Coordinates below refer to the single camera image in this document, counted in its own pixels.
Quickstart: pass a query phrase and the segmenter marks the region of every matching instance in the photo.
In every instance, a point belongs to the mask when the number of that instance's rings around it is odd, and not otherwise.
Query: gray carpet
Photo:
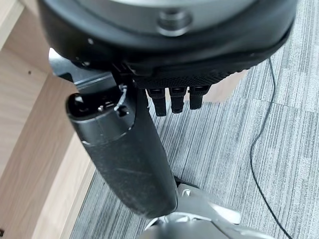
[[[293,35],[273,56],[278,89],[254,151],[261,188],[294,239],[319,238],[319,1],[302,0]],[[252,68],[223,104],[152,117],[176,176],[239,210],[243,225],[285,236],[249,168],[249,147],[271,97],[267,62]],[[72,239],[134,239],[146,221],[126,209],[96,173]]]

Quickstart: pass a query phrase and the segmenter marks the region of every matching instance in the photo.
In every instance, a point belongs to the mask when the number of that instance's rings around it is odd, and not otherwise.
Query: mounting hole
[[[163,10],[159,13],[158,32],[164,36],[181,36],[189,31],[191,23],[192,17],[185,10]]]

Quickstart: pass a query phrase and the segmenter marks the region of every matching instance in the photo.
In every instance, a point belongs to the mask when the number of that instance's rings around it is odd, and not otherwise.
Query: wooden panel
[[[0,177],[47,75],[0,52]]]
[[[39,19],[25,9],[12,30],[4,48],[43,72],[51,72],[47,44]]]
[[[21,2],[36,16],[39,15],[36,0],[21,0]]]
[[[247,70],[239,73],[234,73],[224,80],[212,85],[209,92],[203,97],[203,101],[209,101],[214,103],[225,102],[231,97],[236,86],[239,84],[240,80],[245,77]]]
[[[0,180],[0,227],[4,239],[30,239],[74,130],[66,97],[74,85],[48,77]]]
[[[33,239],[70,237],[94,171],[95,166],[74,134],[38,219]]]
[[[0,50],[22,10],[23,5],[18,0],[0,0]]]

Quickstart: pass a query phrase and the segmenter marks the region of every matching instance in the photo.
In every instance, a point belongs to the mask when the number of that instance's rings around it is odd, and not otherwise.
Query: black cable
[[[258,182],[257,182],[257,179],[256,179],[256,175],[255,175],[255,172],[254,172],[254,168],[253,168],[253,151],[254,151],[254,147],[257,143],[257,141],[259,140],[260,136],[262,135],[262,133],[264,132],[264,129],[265,129],[265,125],[266,125],[266,122],[267,122],[267,119],[268,119],[268,116],[270,114],[270,110],[271,110],[271,105],[274,101],[274,98],[275,98],[275,92],[276,92],[276,81],[275,81],[275,75],[274,75],[274,69],[273,69],[273,64],[271,62],[271,59],[268,58],[268,61],[269,61],[269,65],[270,65],[270,71],[271,71],[271,75],[272,75],[272,78],[273,78],[273,84],[274,84],[274,89],[273,89],[273,94],[271,96],[271,100],[270,100],[270,103],[269,103],[269,106],[268,106],[268,109],[267,109],[267,113],[266,113],[266,116],[264,118],[264,121],[263,121],[263,124],[262,124],[262,127],[261,127],[261,130],[259,132],[259,134],[257,135],[257,137],[254,139],[251,147],[250,147],[250,153],[249,153],[249,157],[250,157],[250,169],[251,169],[251,172],[253,174],[253,177],[254,177],[254,181],[256,183],[256,186],[258,188],[258,191],[259,193],[261,194],[261,196],[263,197],[263,200],[269,210],[269,212],[271,213],[271,215],[273,216],[273,218],[275,219],[276,223],[278,224],[278,226],[280,227],[280,229],[284,232],[284,234],[289,238],[289,239],[293,239],[289,234],[288,232],[284,229],[284,227],[281,225],[281,223],[278,221],[276,215],[274,214],[273,210],[271,209],[269,203],[267,202],[267,199],[264,195],[264,193],[262,192]]]

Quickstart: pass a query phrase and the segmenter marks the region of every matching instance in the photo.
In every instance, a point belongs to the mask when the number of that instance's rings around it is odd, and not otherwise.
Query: robotic hand
[[[275,53],[297,0],[38,0],[56,75],[72,81],[66,111],[92,161],[132,211],[156,218],[148,238],[263,238],[239,214],[176,181],[149,114],[201,107],[211,85]]]

